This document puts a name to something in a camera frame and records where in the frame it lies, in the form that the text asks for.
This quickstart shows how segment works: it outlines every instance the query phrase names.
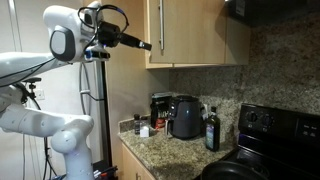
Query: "white wall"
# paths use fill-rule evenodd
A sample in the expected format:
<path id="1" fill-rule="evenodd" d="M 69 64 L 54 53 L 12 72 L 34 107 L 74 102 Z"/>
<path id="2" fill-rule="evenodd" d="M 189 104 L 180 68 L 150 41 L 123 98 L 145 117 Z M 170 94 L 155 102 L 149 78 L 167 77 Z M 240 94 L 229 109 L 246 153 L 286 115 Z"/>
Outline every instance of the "white wall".
<path id="1" fill-rule="evenodd" d="M 15 0 L 14 2 L 19 23 L 21 50 L 24 52 L 49 52 L 48 31 L 42 20 L 43 11 L 47 6 L 57 4 L 75 9 L 82 6 L 82 0 Z M 0 52 L 15 50 L 8 14 L 7 0 L 1 0 Z M 42 82 L 36 83 L 36 85 L 38 89 L 43 89 L 45 94 L 45 100 L 38 101 L 41 108 L 56 113 L 82 114 L 78 91 L 78 73 L 79 64 L 74 64 L 39 75 Z M 43 139 L 26 136 L 25 142 L 25 179 L 42 179 L 44 169 Z M 0 131 L 0 143 L 0 180 L 23 179 L 23 136 Z M 94 161 L 100 160 L 99 151 L 99 148 L 93 149 Z M 53 152 L 52 156 L 55 170 L 58 174 L 64 174 L 62 155 Z"/>

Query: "range hood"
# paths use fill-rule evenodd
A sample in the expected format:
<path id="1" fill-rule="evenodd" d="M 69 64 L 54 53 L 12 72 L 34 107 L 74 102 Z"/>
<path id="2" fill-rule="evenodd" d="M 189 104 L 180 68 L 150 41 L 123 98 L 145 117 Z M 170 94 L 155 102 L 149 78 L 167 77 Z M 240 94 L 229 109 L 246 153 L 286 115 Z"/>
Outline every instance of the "range hood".
<path id="1" fill-rule="evenodd" d="M 320 0 L 225 0 L 229 17 L 250 27 L 320 12 Z"/>

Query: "stove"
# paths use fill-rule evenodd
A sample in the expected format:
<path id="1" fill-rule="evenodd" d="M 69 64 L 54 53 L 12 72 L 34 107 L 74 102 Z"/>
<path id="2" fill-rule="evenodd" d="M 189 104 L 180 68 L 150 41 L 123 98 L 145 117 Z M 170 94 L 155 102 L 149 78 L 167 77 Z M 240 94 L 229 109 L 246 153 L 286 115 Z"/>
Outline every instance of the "stove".
<path id="1" fill-rule="evenodd" d="M 245 165 L 268 180 L 320 180 L 319 115 L 244 103 L 238 125 L 237 148 L 219 161 Z"/>

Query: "small bottle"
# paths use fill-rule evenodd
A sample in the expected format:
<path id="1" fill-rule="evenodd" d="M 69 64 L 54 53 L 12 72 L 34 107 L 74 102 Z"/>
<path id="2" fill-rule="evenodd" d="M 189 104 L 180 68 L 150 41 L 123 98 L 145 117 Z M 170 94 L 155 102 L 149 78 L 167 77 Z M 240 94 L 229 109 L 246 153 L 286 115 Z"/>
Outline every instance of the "small bottle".
<path id="1" fill-rule="evenodd" d="M 140 115 L 134 114 L 134 134 L 140 134 Z"/>
<path id="2" fill-rule="evenodd" d="M 140 122 L 140 137 L 149 137 L 149 122 L 148 117 L 141 117 Z"/>
<path id="3" fill-rule="evenodd" d="M 220 146 L 220 119 L 216 115 L 216 107 L 211 107 L 210 116 L 206 122 L 206 148 L 218 151 Z"/>

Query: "black appliance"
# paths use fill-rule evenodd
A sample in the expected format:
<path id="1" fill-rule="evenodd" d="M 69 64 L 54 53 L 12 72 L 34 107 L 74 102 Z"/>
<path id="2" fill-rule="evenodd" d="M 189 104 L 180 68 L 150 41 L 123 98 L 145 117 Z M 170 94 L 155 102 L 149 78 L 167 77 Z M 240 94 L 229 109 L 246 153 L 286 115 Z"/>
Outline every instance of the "black appliance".
<path id="1" fill-rule="evenodd" d="M 172 97 L 166 121 L 166 134 L 170 132 L 178 139 L 191 139 L 200 135 L 200 105 L 199 99 L 193 96 Z"/>
<path id="2" fill-rule="evenodd" d="M 171 92 L 154 93 L 151 96 L 151 117 L 150 124 L 152 128 L 156 128 L 158 119 L 167 119 L 169 112 L 169 103 L 172 97 Z"/>
<path id="3" fill-rule="evenodd" d="M 320 179 L 319 115 L 242 104 L 238 125 L 237 148 L 218 162 L 244 165 L 268 180 Z M 210 172 L 219 176 L 214 167 Z"/>
<path id="4" fill-rule="evenodd" d="M 320 11 L 319 0 L 226 0 L 230 17 L 251 27 Z"/>

